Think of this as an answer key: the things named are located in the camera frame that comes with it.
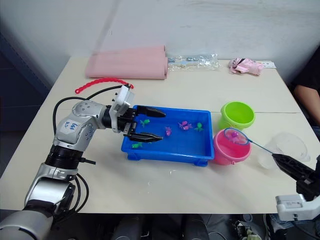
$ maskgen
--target white wall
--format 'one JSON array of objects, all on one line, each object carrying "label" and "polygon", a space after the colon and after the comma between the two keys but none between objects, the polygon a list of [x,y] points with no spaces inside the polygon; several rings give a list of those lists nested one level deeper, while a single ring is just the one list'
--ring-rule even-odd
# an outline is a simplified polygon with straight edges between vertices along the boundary
[{"label": "white wall", "polygon": [[319,0],[2,0],[1,25],[51,84],[69,56],[164,43],[273,60],[289,81],[320,44]]}]

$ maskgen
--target red plastic chain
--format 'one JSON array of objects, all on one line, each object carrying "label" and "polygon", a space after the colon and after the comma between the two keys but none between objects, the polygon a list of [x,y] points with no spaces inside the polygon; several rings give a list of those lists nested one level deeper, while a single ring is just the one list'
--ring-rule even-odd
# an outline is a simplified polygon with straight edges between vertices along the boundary
[{"label": "red plastic chain", "polygon": [[115,77],[105,77],[105,78],[99,78],[99,79],[96,79],[96,80],[93,80],[91,82],[88,82],[87,84],[77,88],[76,90],[74,90],[74,92],[76,94],[79,94],[81,93],[83,90],[91,87],[92,85],[95,85],[95,84],[100,84],[100,83],[109,83],[109,82],[114,82],[114,83],[121,83],[123,85],[127,85],[129,84],[130,85],[130,88],[131,89],[134,89],[134,86],[126,81],[123,81],[119,78],[115,78]]}]

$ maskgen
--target person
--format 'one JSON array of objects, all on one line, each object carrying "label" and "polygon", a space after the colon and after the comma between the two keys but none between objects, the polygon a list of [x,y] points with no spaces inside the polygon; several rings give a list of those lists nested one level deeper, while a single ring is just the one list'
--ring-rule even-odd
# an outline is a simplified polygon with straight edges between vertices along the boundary
[{"label": "person", "polygon": [[304,69],[293,80],[293,95],[302,105],[315,135],[320,140],[320,46]]}]

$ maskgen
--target pink toy fish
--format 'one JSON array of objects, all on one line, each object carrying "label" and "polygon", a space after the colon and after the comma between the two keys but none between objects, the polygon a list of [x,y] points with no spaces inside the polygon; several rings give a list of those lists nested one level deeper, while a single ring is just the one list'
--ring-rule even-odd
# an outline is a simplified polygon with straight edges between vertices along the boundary
[{"label": "pink toy fish", "polygon": [[172,133],[172,129],[168,126],[164,127],[164,129],[165,129],[165,135],[169,137]]},{"label": "pink toy fish", "polygon": [[193,128],[191,123],[188,123],[187,121],[183,121],[182,123],[178,122],[178,124],[179,124],[179,128],[185,131]]}]

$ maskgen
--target clear plastic cup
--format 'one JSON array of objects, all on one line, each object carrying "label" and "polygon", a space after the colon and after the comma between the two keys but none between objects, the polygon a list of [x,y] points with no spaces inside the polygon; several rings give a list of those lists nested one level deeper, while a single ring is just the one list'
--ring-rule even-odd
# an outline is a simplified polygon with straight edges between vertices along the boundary
[{"label": "clear plastic cup", "polygon": [[[299,162],[310,161],[305,143],[296,135],[288,132],[277,134],[264,147],[275,154],[285,154]],[[277,168],[277,164],[269,152],[259,149],[257,158],[259,164],[265,169]]]}]

